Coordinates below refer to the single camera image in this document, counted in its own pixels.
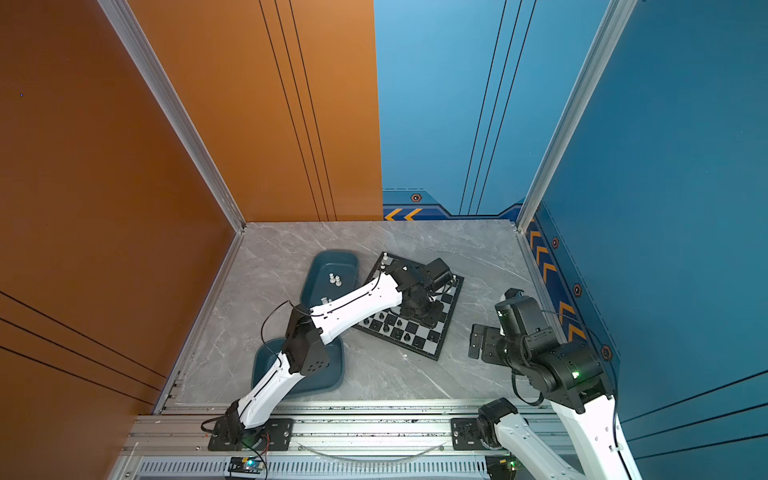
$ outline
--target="black stripe line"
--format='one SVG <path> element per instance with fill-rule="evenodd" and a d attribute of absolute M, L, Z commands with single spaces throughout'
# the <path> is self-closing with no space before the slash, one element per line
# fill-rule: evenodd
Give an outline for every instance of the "black stripe line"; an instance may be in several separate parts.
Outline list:
<path fill-rule="evenodd" d="M 706 392 L 698 393 L 698 394 L 696 394 L 694 396 L 690 396 L 690 397 L 688 397 L 686 399 L 678 400 L 676 402 L 670 403 L 669 405 L 665 405 L 665 406 L 659 407 L 659 408 L 657 408 L 655 410 L 651 410 L 650 412 L 641 413 L 640 415 L 634 416 L 634 417 L 632 417 L 631 419 L 628 419 L 628 420 L 622 420 L 621 422 L 622 423 L 627 423 L 627 422 L 631 422 L 632 420 L 637 420 L 640 417 L 645 417 L 646 415 L 650 415 L 651 413 L 656 413 L 656 412 L 658 412 L 660 410 L 668 409 L 671 406 L 680 405 L 681 403 L 687 402 L 688 400 L 697 399 L 700 396 L 705 396 L 708 393 L 716 392 L 717 390 L 722 390 L 722 389 L 725 389 L 727 387 L 734 386 L 737 383 L 745 382 L 745 381 L 753 379 L 753 378 L 755 378 L 757 376 L 765 375 L 766 373 L 768 373 L 768 370 L 763 370 L 762 372 L 758 372 L 758 373 L 755 373 L 755 374 L 750 375 L 750 376 L 745 376 L 742 379 L 735 380 L 735 381 L 733 381 L 731 383 L 726 383 L 725 385 L 716 387 L 716 388 L 711 389 L 711 390 L 707 390 Z"/>
<path fill-rule="evenodd" d="M 677 427 L 672 427 L 671 429 L 666 429 L 666 430 L 661 430 L 659 432 L 649 433 L 647 435 L 642 435 L 642 436 L 639 436 L 639 437 L 635 437 L 634 439 L 629 439 L 627 441 L 628 442 L 634 442 L 635 440 L 646 439 L 646 438 L 652 437 L 654 435 L 659 435 L 660 433 L 672 432 L 673 430 L 683 429 L 685 427 L 690 427 L 692 425 L 698 425 L 700 423 L 709 422 L 710 420 L 722 419 L 722 418 L 727 417 L 727 416 L 736 415 L 737 413 L 744 413 L 744 412 L 749 412 L 750 410 L 761 409 L 764 406 L 768 406 L 768 402 L 761 403 L 760 405 L 746 407 L 745 409 L 735 410 L 735 411 L 729 412 L 729 413 L 724 413 L 722 415 L 715 415 L 714 417 L 710 417 L 708 419 L 697 420 L 696 422 L 686 423 L 685 425 L 679 425 Z"/>
<path fill-rule="evenodd" d="M 478 165 L 478 174 L 475 176 L 475 186 L 472 188 L 472 196 L 469 198 L 469 207 L 467 214 L 472 211 L 472 201 L 475 199 L 475 191 L 478 187 L 478 178 L 480 177 L 480 169 L 482 169 L 482 158 L 485 156 L 485 148 L 488 146 L 488 137 L 491 135 L 491 127 L 493 126 L 493 117 L 496 115 L 496 105 L 498 104 L 498 94 L 502 91 L 502 84 L 504 83 L 504 73 L 507 71 L 507 61 L 509 60 L 509 51 L 512 50 L 512 41 L 515 39 L 515 30 L 518 27 L 518 18 L 520 18 L 520 8 L 523 6 L 522 0 L 518 5 L 518 14 L 515 16 L 515 25 L 512 27 L 512 36 L 509 38 L 509 46 L 507 47 L 507 56 L 504 59 L 504 67 L 502 68 L 502 78 L 498 81 L 498 88 L 496 89 L 496 99 L 493 101 L 493 110 L 491 110 L 491 121 L 488 123 L 488 131 L 485 132 L 485 143 L 482 146 L 482 153 L 480 154 L 480 164 Z"/>
<path fill-rule="evenodd" d="M 312 155 L 312 164 L 315 166 L 315 175 L 317 176 L 317 186 L 320 188 L 320 200 L 323 201 L 323 209 L 326 211 L 326 218 L 330 220 L 331 216 L 328 214 L 328 206 L 326 205 L 326 195 L 323 193 L 323 184 L 320 183 L 320 172 L 317 170 L 317 161 L 315 160 L 315 150 L 312 148 L 312 139 L 310 139 L 310 130 L 306 126 L 306 117 L 304 116 L 304 106 L 301 105 L 301 95 L 299 94 L 299 84 L 296 83 L 296 73 L 293 71 L 293 62 L 290 59 L 290 50 L 288 49 L 288 41 L 286 40 L 286 31 L 283 29 L 283 20 L 280 17 L 280 9 L 277 7 L 277 0 L 275 0 L 275 10 L 277 10 L 277 21 L 280 23 L 280 31 L 283 33 L 283 43 L 286 46 L 286 55 L 288 56 L 288 65 L 290 66 L 290 74 L 293 77 L 293 88 L 296 90 L 296 99 L 299 101 L 299 111 L 301 111 L 301 119 L 304 121 L 304 131 L 306 132 L 306 142 L 310 145 L 310 155 Z"/>
<path fill-rule="evenodd" d="M 635 457 L 635 460 L 642 460 L 643 458 L 661 457 L 662 455 L 669 455 L 670 453 L 689 452 L 690 450 L 705 449 L 706 447 L 716 447 L 718 445 L 726 445 L 728 443 L 743 442 L 745 440 L 761 439 L 762 437 L 768 437 L 768 433 L 761 433 L 759 435 L 752 435 L 749 437 L 742 437 L 740 439 L 723 440 L 722 442 L 707 443 L 706 445 L 699 445 L 697 447 L 688 447 L 687 449 L 671 450 L 669 452 L 654 453 L 653 455 L 644 455 L 642 457 Z"/>
<path fill-rule="evenodd" d="M 493 144 L 493 151 L 491 152 L 491 160 L 488 161 L 488 169 L 485 172 L 485 180 L 482 183 L 482 190 L 480 191 L 480 200 L 478 200 L 478 207 L 475 210 L 475 215 L 480 211 L 480 202 L 482 202 L 482 195 L 485 193 L 485 184 L 488 183 L 488 174 L 491 173 L 491 164 L 493 163 L 493 156 L 496 154 L 496 145 L 498 145 L 498 138 L 502 135 L 502 127 L 504 126 L 504 117 L 507 115 L 507 106 L 509 106 L 509 98 L 512 96 L 512 87 L 515 86 L 515 79 L 518 77 L 518 68 L 520 68 L 520 59 L 523 56 L 523 49 L 525 48 L 525 40 L 528 39 L 528 30 L 531 28 L 531 20 L 533 20 L 533 12 L 536 10 L 536 2 L 534 0 L 533 8 L 531 9 L 531 17 L 528 19 L 528 27 L 525 29 L 525 37 L 523 37 L 523 45 L 520 47 L 520 55 L 518 55 L 518 64 L 515 66 L 515 74 L 512 75 L 512 84 L 509 85 L 509 94 L 507 95 L 507 103 L 504 105 L 504 113 L 502 114 L 502 121 L 498 125 L 498 133 L 496 134 L 496 142 Z"/>
<path fill-rule="evenodd" d="M 301 161 L 304 163 L 304 173 L 306 174 L 306 182 L 310 185 L 310 193 L 312 194 L 312 202 L 315 204 L 315 213 L 317 214 L 317 221 L 320 221 L 320 210 L 317 209 L 317 200 L 315 200 L 315 190 L 312 189 L 312 182 L 310 181 L 310 171 L 306 168 L 306 160 L 304 160 L 304 151 L 301 148 L 301 142 L 299 142 L 299 131 L 296 129 L 296 123 L 293 121 L 293 113 L 290 110 L 290 104 L 288 103 L 288 93 L 286 92 L 286 85 L 283 82 L 283 74 L 280 73 L 280 64 L 277 63 L 277 53 L 275 53 L 275 45 L 272 43 L 272 35 L 270 35 L 270 26 L 266 24 L 266 15 L 264 14 L 264 5 L 259 0 L 259 8 L 261 8 L 261 16 L 264 18 L 264 28 L 266 28 L 266 36 L 270 40 L 270 47 L 272 47 L 272 56 L 275 58 L 275 66 L 277 67 L 277 76 L 280 77 L 280 84 L 283 86 L 283 95 L 286 98 L 286 106 L 288 107 L 288 115 L 290 116 L 290 123 L 293 125 L 293 133 L 296 135 L 296 144 L 299 145 L 299 153 L 301 154 Z"/>
<path fill-rule="evenodd" d="M 46 362 L 43 362 L 43 361 L 41 361 L 41 360 L 38 360 L 38 359 L 33 359 L 33 358 L 32 358 L 32 357 L 30 357 L 30 356 L 26 356 L 26 355 L 25 355 L 25 354 L 23 354 L 23 353 L 19 353 L 19 352 L 16 352 L 15 350 L 11 350 L 11 349 L 9 349 L 9 348 L 7 348 L 7 347 L 4 347 L 4 346 L 2 346 L 2 345 L 0 345 L 0 349 L 3 349 L 3 350 L 5 350 L 6 352 L 14 353 L 14 354 L 16 354 L 16 355 L 18 355 L 18 356 L 20 356 L 20 357 L 26 358 L 27 360 L 31 360 L 32 362 L 37 362 L 37 363 L 39 363 L 39 364 L 41 364 L 41 365 L 49 366 L 49 367 L 51 367 L 51 368 L 52 368 L 52 369 L 54 369 L 54 370 L 58 370 L 59 372 L 62 372 L 62 373 L 66 373 L 66 374 L 68 374 L 68 375 L 72 375 L 73 377 L 75 377 L 75 378 L 78 378 L 78 379 L 80 379 L 80 380 L 85 380 L 85 381 L 86 381 L 86 382 L 88 382 L 88 383 L 93 383 L 94 385 L 98 385 L 98 386 L 100 386 L 100 387 L 104 387 L 104 388 L 106 388 L 107 390 L 111 390 L 112 392 L 115 392 L 115 393 L 119 393 L 119 394 L 121 394 L 121 395 L 127 396 L 127 397 L 129 397 L 129 398 L 132 398 L 132 399 L 134 399 L 134 400 L 138 400 L 139 402 L 144 402 L 144 403 L 146 403 L 146 404 L 147 404 L 147 405 L 149 405 L 149 406 L 154 406 L 154 404 L 153 404 L 153 403 L 150 403 L 150 402 L 148 402 L 147 400 L 143 400 L 143 399 L 140 399 L 140 398 L 138 398 L 138 397 L 134 397 L 133 395 L 128 395 L 127 393 L 125 393 L 125 392 L 121 392 L 120 390 L 116 390 L 116 389 L 113 389 L 113 388 L 112 388 L 112 387 L 110 387 L 110 386 L 102 385 L 102 384 L 100 384 L 99 382 L 94 382 L 93 380 L 90 380 L 90 379 L 86 379 L 86 378 L 85 378 L 85 377 L 83 377 L 83 376 L 79 376 L 79 375 L 77 375 L 76 373 L 72 373 L 72 372 L 68 372 L 67 370 L 64 370 L 64 369 L 60 369 L 60 368 L 58 368 L 57 366 L 53 366 L 53 365 L 51 365 L 50 363 L 46 363 Z"/>
<path fill-rule="evenodd" d="M 152 389 L 155 389 L 155 390 L 157 390 L 158 392 L 160 392 L 160 389 L 159 389 L 159 388 L 157 388 L 157 387 L 155 387 L 155 386 L 152 386 L 152 385 L 150 385 L 149 383 L 145 383 L 145 382 L 142 382 L 141 380 L 139 380 L 139 379 L 135 379 L 134 377 L 132 377 L 132 376 L 128 375 L 127 373 L 123 373 L 123 372 L 121 372 L 120 370 L 116 370 L 116 369 L 113 369 L 112 367 L 110 367 L 110 366 L 107 366 L 107 365 L 105 365 L 104 363 L 101 363 L 101 362 L 99 362 L 98 360 L 94 360 L 94 359 L 92 359 L 92 358 L 91 358 L 91 357 L 89 357 L 89 356 L 85 356 L 85 355 L 83 355 L 82 353 L 78 353 L 78 352 L 75 352 L 73 349 L 69 349 L 69 348 L 67 348 L 67 347 L 63 346 L 63 345 L 62 345 L 62 344 L 60 344 L 60 343 L 56 343 L 56 342 L 54 342 L 54 341 L 53 341 L 53 340 L 51 340 L 51 339 L 47 339 L 47 338 L 45 338 L 45 337 L 44 337 L 44 336 L 42 336 L 42 335 L 38 335 L 37 333 L 35 333 L 35 332 L 32 332 L 31 330 L 27 330 L 27 329 L 26 329 L 26 328 L 24 328 L 23 326 L 19 326 L 19 325 L 16 325 L 16 324 L 15 324 L 15 323 L 13 323 L 12 321 L 10 321 L 10 320 L 6 320 L 6 319 L 2 318 L 1 316 L 0 316 L 0 320 L 1 320 L 1 321 L 3 321 L 3 322 L 6 322 L 8 325 L 12 325 L 12 326 L 15 326 L 17 329 L 20 329 L 20 330 L 22 330 L 22 331 L 24 331 L 24 332 L 26 332 L 26 333 L 29 333 L 30 335 L 34 335 L 34 336 L 38 337 L 39 339 L 43 339 L 43 340 L 45 340 L 46 342 L 49 342 L 49 343 L 53 343 L 53 344 L 54 344 L 54 345 L 56 345 L 57 347 L 59 347 L 59 348 L 62 348 L 62 349 L 64 349 L 64 350 L 67 350 L 68 352 L 74 353 L 75 355 L 77 355 L 77 356 L 80 356 L 80 357 L 82 357 L 82 358 L 84 358 L 84 359 L 86 359 L 86 360 L 91 360 L 93 363 L 97 363 L 98 365 L 101 365 L 101 366 L 103 366 L 105 369 L 109 369 L 109 370 L 111 370 L 111 371 L 113 371 L 113 372 L 115 372 L 115 373 L 118 373 L 118 374 L 120 374 L 120 375 L 122 375 L 122 376 L 128 377 L 129 379 L 131 379 L 131 380 L 134 380 L 135 382 L 139 382 L 139 383 L 140 383 L 140 384 L 142 384 L 142 385 L 146 385 L 146 386 L 148 386 L 148 387 L 150 387 L 150 388 L 152 388 Z"/>
<path fill-rule="evenodd" d="M 480 120 L 482 120 L 482 111 L 485 108 L 485 97 L 488 96 L 488 85 L 491 83 L 491 72 L 493 71 L 493 61 L 494 59 L 496 59 L 496 48 L 498 47 L 498 38 L 502 34 L 502 23 L 504 23 L 504 12 L 506 10 L 507 10 L 507 0 L 504 0 L 504 8 L 502 8 L 502 19 L 498 21 L 498 32 L 496 33 L 496 43 L 493 45 L 493 55 L 491 56 L 491 66 L 488 68 L 488 80 L 485 81 L 485 93 L 483 93 L 482 95 L 482 104 L 480 105 L 480 117 L 478 118 L 478 127 L 475 130 L 475 141 L 472 142 L 472 152 L 469 154 L 469 166 L 467 167 L 467 177 L 464 179 L 464 191 L 462 191 L 462 202 L 458 206 L 459 215 L 462 214 L 462 208 L 464 208 L 464 196 L 467 193 L 467 183 L 469 182 L 469 172 L 472 171 L 472 156 L 475 155 L 475 145 L 478 143 L 478 133 L 480 132 Z"/>
<path fill-rule="evenodd" d="M 304 64 L 304 53 L 301 51 L 301 41 L 299 40 L 299 29 L 296 27 L 296 16 L 293 14 L 293 1 L 289 0 L 290 15 L 293 18 L 293 30 L 296 32 L 296 43 L 299 44 L 299 56 L 301 57 L 301 67 L 304 70 L 304 80 L 306 80 L 306 90 L 310 94 L 310 107 L 312 108 L 312 116 L 315 119 L 315 131 L 317 132 L 317 142 L 320 145 L 320 157 L 323 159 L 323 169 L 326 171 L 326 181 L 328 182 L 328 194 L 331 197 L 331 208 L 333 209 L 333 218 L 338 220 L 336 215 L 336 203 L 333 201 L 333 189 L 331 188 L 331 177 L 328 175 L 328 165 L 326 164 L 326 155 L 323 152 L 323 139 L 320 137 L 320 128 L 317 126 L 317 114 L 315 113 L 315 104 L 312 100 L 312 90 L 310 89 L 310 79 L 306 75 L 306 65 Z"/>
<path fill-rule="evenodd" d="M 31 305 L 28 305 L 27 303 L 24 303 L 24 302 L 22 302 L 21 300 L 19 300 L 19 299 L 17 299 L 17 298 L 14 298 L 13 296 L 10 296 L 10 295 L 8 295 L 6 292 L 3 292 L 3 291 L 1 291 L 1 290 L 0 290 L 0 293 L 1 293 L 2 295 L 4 295 L 4 296 L 8 297 L 9 299 L 13 300 L 14 302 L 18 303 L 19 305 L 23 305 L 23 306 L 26 306 L 27 308 L 29 308 L 29 309 L 30 309 L 30 310 L 32 310 L 33 312 L 35 312 L 35 313 L 39 313 L 40 315 L 43 315 L 45 318 L 47 318 L 47 319 L 51 320 L 52 322 L 54 322 L 54 323 L 57 323 L 58 325 L 61 325 L 61 326 L 63 326 L 65 329 L 68 329 L 68 330 L 70 330 L 70 331 L 72 331 L 72 332 L 75 332 L 75 333 L 77 333 L 79 336 L 81 336 L 81 337 L 83 337 L 83 338 L 89 339 L 90 341 L 92 341 L 92 342 L 93 342 L 93 343 L 95 343 L 96 345 L 102 346 L 102 347 L 104 347 L 105 349 L 109 350 L 110 352 L 112 352 L 112 353 L 115 353 L 115 354 L 117 354 L 117 355 L 119 355 L 119 356 L 123 357 L 123 358 L 124 358 L 124 359 L 126 359 L 126 360 L 130 360 L 131 362 L 135 363 L 136 365 L 140 366 L 141 368 L 147 369 L 147 370 L 149 370 L 150 372 L 152 372 L 152 373 L 155 373 L 155 374 L 157 374 L 157 375 L 159 375 L 159 376 L 163 377 L 164 379 L 165 379 L 165 378 L 167 378 L 167 377 L 166 377 L 165 375 L 163 375 L 162 373 L 159 373 L 159 372 L 155 372 L 153 369 L 149 368 L 148 366 L 144 366 L 144 365 L 140 364 L 139 362 L 137 362 L 136 360 L 134 360 L 134 359 L 132 359 L 132 358 L 129 358 L 129 357 L 127 357 L 127 356 L 123 355 L 122 353 L 118 352 L 117 350 L 109 348 L 108 346 L 106 346 L 105 344 L 103 344 L 103 343 L 99 342 L 98 340 L 92 339 L 90 336 L 88 336 L 88 335 L 85 335 L 84 333 L 80 333 L 80 332 L 78 332 L 76 329 L 73 329 L 73 328 L 72 328 L 72 327 L 70 327 L 69 325 L 65 325 L 64 323 L 62 323 L 62 322 L 59 322 L 59 321 L 58 321 L 58 320 L 56 320 L 54 317 L 52 317 L 52 316 L 50 316 L 50 315 L 46 315 L 45 313 L 43 313 L 43 312 L 41 312 L 40 310 L 38 310 L 38 309 L 34 308 L 33 306 L 31 306 Z"/>

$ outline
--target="dark teal plastic tray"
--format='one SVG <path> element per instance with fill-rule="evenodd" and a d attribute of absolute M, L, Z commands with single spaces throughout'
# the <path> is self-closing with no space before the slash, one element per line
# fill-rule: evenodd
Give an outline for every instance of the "dark teal plastic tray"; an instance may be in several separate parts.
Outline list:
<path fill-rule="evenodd" d="M 318 253 L 306 275 L 300 297 L 301 303 L 309 307 L 317 306 L 323 303 L 323 297 L 336 300 L 352 292 L 356 286 L 357 267 L 358 260 L 354 253 L 340 250 L 326 250 Z M 339 276 L 341 286 L 336 286 L 329 281 L 330 273 Z M 283 348 L 284 343 L 285 339 L 270 340 L 256 352 L 251 388 L 256 386 L 275 363 L 275 353 Z M 326 348 L 330 358 L 328 368 L 297 383 L 285 398 L 330 392 L 339 388 L 344 380 L 344 343 L 338 336 L 326 345 Z"/>

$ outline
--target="chessboard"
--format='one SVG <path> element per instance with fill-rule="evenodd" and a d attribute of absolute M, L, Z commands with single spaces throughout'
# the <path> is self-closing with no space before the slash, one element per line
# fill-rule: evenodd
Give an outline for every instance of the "chessboard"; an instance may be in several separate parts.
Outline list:
<path fill-rule="evenodd" d="M 366 283 L 373 280 L 375 275 L 379 275 L 382 265 L 389 265 L 393 260 L 405 259 L 391 253 L 382 253 L 366 278 Z M 416 266 L 423 265 L 423 263 L 409 261 Z M 448 325 L 456 308 L 458 293 L 464 283 L 463 276 L 455 275 L 454 278 L 452 283 L 443 288 L 444 292 L 437 296 L 437 300 L 442 303 L 442 315 L 434 328 L 430 329 L 412 320 L 402 318 L 399 316 L 400 307 L 398 306 L 374 313 L 354 327 L 419 355 L 437 360 L 440 357 L 440 350 L 445 342 Z"/>

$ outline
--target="marble floor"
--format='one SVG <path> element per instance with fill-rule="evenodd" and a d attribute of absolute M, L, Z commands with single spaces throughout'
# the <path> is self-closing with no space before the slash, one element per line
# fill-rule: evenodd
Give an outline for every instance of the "marble floor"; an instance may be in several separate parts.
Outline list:
<path fill-rule="evenodd" d="M 314 256 L 328 249 L 359 258 L 362 282 L 382 251 L 422 263 L 441 257 L 465 282 L 439 361 L 356 329 L 346 331 L 343 384 L 308 400 L 491 399 L 512 397 L 510 370 L 467 356 L 473 323 L 498 326 L 493 306 L 507 288 L 536 297 L 507 220 L 249 223 L 214 311 L 184 373 L 178 403 L 230 403 L 250 390 L 266 315 L 298 302 Z M 290 307 L 278 310 L 265 339 L 284 336 Z M 538 394 L 518 378 L 527 399 Z"/>

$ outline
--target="black bracket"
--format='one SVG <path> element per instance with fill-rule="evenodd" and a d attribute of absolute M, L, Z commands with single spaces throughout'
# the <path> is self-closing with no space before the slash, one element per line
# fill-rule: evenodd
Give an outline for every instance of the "black bracket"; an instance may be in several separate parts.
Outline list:
<path fill-rule="evenodd" d="M 482 361 L 485 363 L 507 366 L 497 349 L 502 339 L 504 336 L 501 329 L 479 323 L 472 325 L 472 334 L 469 337 L 469 358 L 478 359 L 482 356 Z"/>
<path fill-rule="evenodd" d="M 270 452 L 286 452 L 293 435 L 293 419 L 269 419 L 258 429 L 243 431 L 240 445 L 232 445 L 225 435 L 211 434 L 208 442 L 208 450 L 211 452 L 234 452 L 240 450 L 256 450 L 262 452 L 266 449 L 266 439 L 270 440 Z"/>
<path fill-rule="evenodd" d="M 451 419 L 451 435 L 454 450 L 490 450 L 482 443 L 476 418 Z"/>

